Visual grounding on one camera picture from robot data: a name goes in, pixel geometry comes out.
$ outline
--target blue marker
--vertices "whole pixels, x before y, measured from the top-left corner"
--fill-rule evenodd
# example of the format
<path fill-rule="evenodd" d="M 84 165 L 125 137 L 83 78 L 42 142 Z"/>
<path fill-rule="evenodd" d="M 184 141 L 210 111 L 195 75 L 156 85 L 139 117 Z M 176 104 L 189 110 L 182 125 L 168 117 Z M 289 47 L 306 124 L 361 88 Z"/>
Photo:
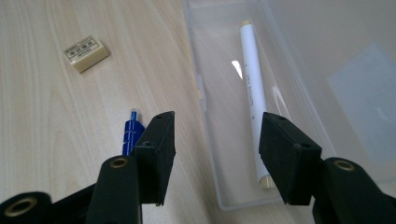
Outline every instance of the blue marker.
<path fill-rule="evenodd" d="M 122 146 L 122 156 L 129 156 L 134 150 L 134 145 L 136 145 L 145 127 L 137 121 L 137 112 L 132 111 L 131 119 L 125 122 L 124 130 L 124 144 Z"/>

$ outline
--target wooden table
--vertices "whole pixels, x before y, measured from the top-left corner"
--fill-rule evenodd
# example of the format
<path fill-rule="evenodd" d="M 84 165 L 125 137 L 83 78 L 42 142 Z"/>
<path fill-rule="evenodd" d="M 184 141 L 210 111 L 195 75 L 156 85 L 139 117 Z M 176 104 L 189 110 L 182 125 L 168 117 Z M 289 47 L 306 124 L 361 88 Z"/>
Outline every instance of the wooden table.
<path fill-rule="evenodd" d="M 63 49 L 96 36 L 111 55 L 85 71 Z M 283 203 L 219 209 L 186 33 L 172 1 L 0 2 L 0 201 L 40 190 L 54 202 L 96 181 L 121 153 L 132 108 L 146 126 L 176 112 L 177 156 L 165 206 L 144 223 L 312 223 Z"/>

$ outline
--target white marker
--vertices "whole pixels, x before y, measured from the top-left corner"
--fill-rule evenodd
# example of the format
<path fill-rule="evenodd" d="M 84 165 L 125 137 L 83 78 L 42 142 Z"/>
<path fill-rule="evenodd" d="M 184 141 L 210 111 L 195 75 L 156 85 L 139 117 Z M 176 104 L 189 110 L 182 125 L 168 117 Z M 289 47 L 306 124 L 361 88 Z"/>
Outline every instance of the white marker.
<path fill-rule="evenodd" d="M 250 108 L 250 121 L 253 131 L 254 158 L 256 161 L 257 181 L 262 188 L 273 188 L 274 182 L 265 168 L 259 153 L 260 134 L 262 131 L 262 113 L 266 111 L 262 72 L 253 25 L 250 21 L 243 21 L 241 32 L 242 51 L 244 54 L 244 68 L 247 83 L 247 97 Z"/>

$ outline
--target white tube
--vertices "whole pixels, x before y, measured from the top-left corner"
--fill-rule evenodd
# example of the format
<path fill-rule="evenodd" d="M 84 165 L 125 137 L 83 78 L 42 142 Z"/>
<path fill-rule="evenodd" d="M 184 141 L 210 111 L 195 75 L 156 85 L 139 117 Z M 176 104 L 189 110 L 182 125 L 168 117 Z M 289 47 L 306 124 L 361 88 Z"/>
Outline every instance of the white tube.
<path fill-rule="evenodd" d="M 250 121 L 253 133 L 254 158 L 256 162 L 257 181 L 262 188 L 274 187 L 274 182 L 265 168 L 259 153 L 260 134 L 262 131 L 262 113 L 266 111 L 262 72 L 257 52 L 253 25 L 243 21 L 241 32 L 242 51 L 244 55 L 245 80 L 250 108 Z"/>

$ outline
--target clear plastic box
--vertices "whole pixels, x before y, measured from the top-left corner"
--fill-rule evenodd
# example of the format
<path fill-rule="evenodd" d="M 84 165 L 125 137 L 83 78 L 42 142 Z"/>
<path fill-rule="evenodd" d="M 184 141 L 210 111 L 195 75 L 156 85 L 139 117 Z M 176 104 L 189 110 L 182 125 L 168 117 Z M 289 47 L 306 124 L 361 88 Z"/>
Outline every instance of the clear plastic box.
<path fill-rule="evenodd" d="M 269 112 L 323 147 L 322 158 L 396 179 L 396 2 L 186 0 L 185 18 L 219 206 L 281 201 L 257 183 L 240 25 L 256 32 Z"/>

